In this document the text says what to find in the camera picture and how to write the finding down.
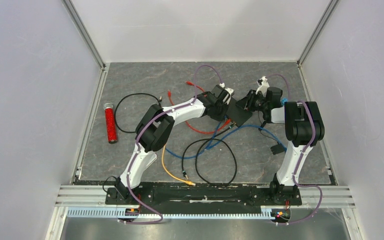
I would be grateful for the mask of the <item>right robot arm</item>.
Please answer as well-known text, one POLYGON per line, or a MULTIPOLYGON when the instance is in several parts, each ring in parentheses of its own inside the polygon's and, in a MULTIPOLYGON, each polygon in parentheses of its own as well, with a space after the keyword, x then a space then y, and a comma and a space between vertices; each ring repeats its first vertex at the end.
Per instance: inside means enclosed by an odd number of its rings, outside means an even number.
POLYGON ((244 109, 261 112, 266 123, 284 124, 288 140, 281 167, 269 186, 269 199, 275 204, 293 199, 299 194, 299 176, 306 157, 325 135, 325 127, 315 101, 282 102, 283 91, 268 87, 266 93, 250 90, 244 109))

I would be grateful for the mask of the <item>black network switch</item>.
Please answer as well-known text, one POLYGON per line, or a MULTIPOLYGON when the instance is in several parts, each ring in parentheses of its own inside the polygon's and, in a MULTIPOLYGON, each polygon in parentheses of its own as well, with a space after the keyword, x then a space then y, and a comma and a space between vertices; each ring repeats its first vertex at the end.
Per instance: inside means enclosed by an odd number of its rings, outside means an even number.
POLYGON ((225 115, 237 127, 241 127, 253 116, 253 113, 237 106, 237 101, 234 98, 231 98, 225 115))

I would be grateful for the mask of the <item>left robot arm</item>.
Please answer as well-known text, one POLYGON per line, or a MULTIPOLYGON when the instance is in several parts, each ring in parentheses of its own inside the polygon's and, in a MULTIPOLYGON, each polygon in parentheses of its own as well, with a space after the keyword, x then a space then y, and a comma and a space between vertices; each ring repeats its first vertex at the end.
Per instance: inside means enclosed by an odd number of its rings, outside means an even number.
POLYGON ((140 185, 144 171, 157 159, 156 152, 167 143, 174 126, 203 116, 223 121, 233 95, 232 88, 220 83, 211 91, 196 93, 177 105, 150 106, 136 127, 134 150, 127 167, 116 179, 114 187, 118 198, 125 204, 136 200, 135 188, 140 185))

